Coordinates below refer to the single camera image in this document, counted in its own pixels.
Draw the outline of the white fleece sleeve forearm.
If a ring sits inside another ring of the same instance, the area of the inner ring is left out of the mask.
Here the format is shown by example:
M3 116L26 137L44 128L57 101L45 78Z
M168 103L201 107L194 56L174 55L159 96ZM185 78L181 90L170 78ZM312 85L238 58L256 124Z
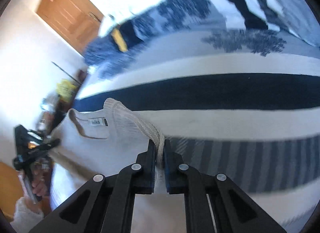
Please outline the white fleece sleeve forearm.
M42 210L28 198L21 197L15 205L13 221L10 225L16 232L29 232L44 218Z

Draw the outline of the person left hand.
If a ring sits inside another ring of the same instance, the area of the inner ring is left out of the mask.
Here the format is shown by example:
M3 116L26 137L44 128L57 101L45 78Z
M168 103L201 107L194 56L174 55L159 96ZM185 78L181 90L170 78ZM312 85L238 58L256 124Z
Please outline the person left hand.
M33 204L39 203L44 197L48 196L49 190L49 169L36 163L31 168L33 179L31 182L31 196Z

